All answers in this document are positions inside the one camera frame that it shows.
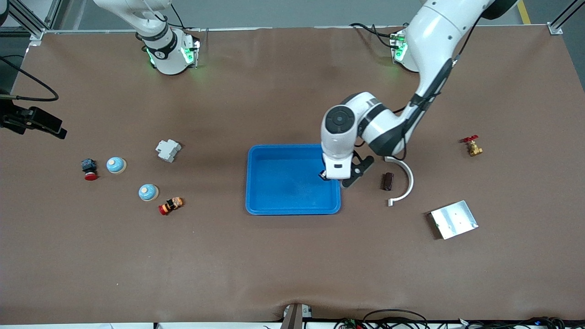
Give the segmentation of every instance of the brown tabletop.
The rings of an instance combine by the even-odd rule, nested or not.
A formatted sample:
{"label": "brown tabletop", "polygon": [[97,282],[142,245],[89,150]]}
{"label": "brown tabletop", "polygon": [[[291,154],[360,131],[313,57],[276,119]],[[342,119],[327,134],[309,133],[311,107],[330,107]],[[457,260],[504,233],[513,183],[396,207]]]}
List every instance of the brown tabletop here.
{"label": "brown tabletop", "polygon": [[[394,207],[405,175],[377,157],[336,215],[258,217],[245,210],[250,147],[318,143],[347,95],[397,109],[418,77],[363,31],[200,36],[200,68],[179,76],[153,70],[133,34],[46,35],[30,49],[23,68],[61,98],[18,104],[69,133],[0,131],[0,323],[266,321],[292,302],[316,317],[585,317],[585,94],[562,37],[476,29],[408,144],[415,186]],[[47,94],[22,75],[15,92]],[[458,143],[473,134],[474,158]],[[175,162],[157,158],[161,139],[183,145]],[[107,172],[112,156],[125,172]],[[145,183],[156,201],[138,198]],[[186,205],[162,217],[175,196]],[[479,228],[437,239],[424,214],[460,200]]]}

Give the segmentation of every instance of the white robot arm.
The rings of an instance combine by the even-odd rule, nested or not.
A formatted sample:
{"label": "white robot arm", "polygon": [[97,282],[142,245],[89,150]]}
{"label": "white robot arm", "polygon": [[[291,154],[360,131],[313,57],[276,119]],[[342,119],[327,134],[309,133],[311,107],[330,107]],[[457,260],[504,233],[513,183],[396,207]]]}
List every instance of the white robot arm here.
{"label": "white robot arm", "polygon": [[160,12],[171,0],[94,0],[136,29],[146,45],[151,64],[163,74],[178,74],[197,65],[199,40],[171,28]]}
{"label": "white robot arm", "polygon": [[400,115],[393,114],[369,92],[351,95],[329,109],[321,123],[325,163],[321,177],[353,183],[363,174],[366,168],[352,163],[358,136],[377,155],[393,156],[402,151],[449,77],[456,63],[452,59],[455,47],[486,9],[493,11],[491,5],[501,6],[501,1],[507,1],[503,12],[515,4],[508,0],[426,1],[404,30],[408,45],[404,61],[420,74],[415,94]]}

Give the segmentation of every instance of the silver box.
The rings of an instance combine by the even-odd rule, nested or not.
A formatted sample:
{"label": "silver box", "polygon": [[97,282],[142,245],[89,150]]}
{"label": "silver box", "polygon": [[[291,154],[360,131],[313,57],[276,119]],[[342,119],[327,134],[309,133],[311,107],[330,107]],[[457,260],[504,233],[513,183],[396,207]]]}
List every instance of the silver box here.
{"label": "silver box", "polygon": [[443,239],[449,239],[477,228],[475,218],[473,218],[465,200],[431,211],[430,215]]}

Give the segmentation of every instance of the blue tray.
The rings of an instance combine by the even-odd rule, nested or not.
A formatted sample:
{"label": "blue tray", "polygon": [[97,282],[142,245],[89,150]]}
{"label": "blue tray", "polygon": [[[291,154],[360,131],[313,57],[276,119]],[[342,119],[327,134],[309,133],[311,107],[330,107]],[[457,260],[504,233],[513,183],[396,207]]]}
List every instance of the blue tray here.
{"label": "blue tray", "polygon": [[256,145],[248,152],[246,209],[252,215],[328,215],[341,208],[337,180],[323,181],[321,145]]}

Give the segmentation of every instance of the blue round object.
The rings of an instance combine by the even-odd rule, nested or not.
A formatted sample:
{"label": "blue round object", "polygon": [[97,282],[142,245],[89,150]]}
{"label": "blue round object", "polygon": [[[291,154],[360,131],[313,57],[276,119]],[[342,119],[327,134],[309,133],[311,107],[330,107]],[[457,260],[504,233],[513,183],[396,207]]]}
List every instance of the blue round object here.
{"label": "blue round object", "polygon": [[159,188],[152,184],[144,184],[138,190],[138,196],[144,201],[152,201],[159,196]]}
{"label": "blue round object", "polygon": [[108,171],[112,174],[119,174],[126,169],[126,161],[121,157],[112,157],[106,163]]}

